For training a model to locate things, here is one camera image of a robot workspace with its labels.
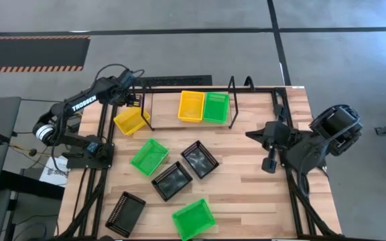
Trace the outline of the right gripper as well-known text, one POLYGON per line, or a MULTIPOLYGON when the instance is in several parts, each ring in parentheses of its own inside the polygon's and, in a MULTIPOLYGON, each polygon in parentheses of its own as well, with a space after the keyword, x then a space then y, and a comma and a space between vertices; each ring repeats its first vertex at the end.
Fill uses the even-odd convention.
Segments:
POLYGON ((287 163, 286 152, 291 135, 291 129, 281 121, 266 122, 265 128, 256 131, 247 131, 246 136, 258 143, 268 152, 263 159, 262 170, 275 173, 277 161, 276 153, 279 153, 281 165, 287 163))

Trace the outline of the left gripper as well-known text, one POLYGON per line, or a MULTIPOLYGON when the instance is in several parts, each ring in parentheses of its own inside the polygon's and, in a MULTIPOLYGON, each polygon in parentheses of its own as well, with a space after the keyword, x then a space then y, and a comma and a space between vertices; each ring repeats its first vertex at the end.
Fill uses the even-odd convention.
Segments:
POLYGON ((111 104, 115 106, 141 107, 139 96, 129 92, 128 88, 116 86, 111 88, 111 104))

